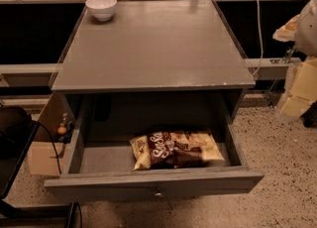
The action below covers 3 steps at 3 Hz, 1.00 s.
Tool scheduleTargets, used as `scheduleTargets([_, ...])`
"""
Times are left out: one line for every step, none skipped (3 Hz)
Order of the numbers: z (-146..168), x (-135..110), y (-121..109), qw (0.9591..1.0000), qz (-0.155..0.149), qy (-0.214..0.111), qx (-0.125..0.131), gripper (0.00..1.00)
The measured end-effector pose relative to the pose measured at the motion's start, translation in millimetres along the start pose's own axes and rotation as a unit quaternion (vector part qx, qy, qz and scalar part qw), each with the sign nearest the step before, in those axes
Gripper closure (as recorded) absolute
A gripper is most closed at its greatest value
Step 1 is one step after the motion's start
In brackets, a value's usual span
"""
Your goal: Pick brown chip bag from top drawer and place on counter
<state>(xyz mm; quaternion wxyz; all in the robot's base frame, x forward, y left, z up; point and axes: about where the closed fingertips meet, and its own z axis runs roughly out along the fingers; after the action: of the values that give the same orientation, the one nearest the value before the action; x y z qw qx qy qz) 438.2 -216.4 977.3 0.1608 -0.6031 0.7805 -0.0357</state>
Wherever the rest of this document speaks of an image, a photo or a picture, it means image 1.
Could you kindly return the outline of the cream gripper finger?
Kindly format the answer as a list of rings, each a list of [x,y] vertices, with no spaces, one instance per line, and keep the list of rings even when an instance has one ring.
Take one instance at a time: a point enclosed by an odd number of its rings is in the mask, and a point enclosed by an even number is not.
[[[278,28],[272,37],[280,42],[294,42],[297,34],[297,24],[300,15],[296,15],[288,20],[283,26]]]
[[[285,91],[279,100],[281,114],[299,118],[317,101],[317,58],[292,65],[286,73]]]

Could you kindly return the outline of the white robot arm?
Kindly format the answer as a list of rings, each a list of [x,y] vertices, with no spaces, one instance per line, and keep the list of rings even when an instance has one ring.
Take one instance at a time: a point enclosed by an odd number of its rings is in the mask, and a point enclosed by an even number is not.
[[[299,118],[317,101],[317,0],[310,0],[272,37],[294,41],[294,49],[306,55],[300,65],[287,70],[285,91],[277,105],[280,115]]]

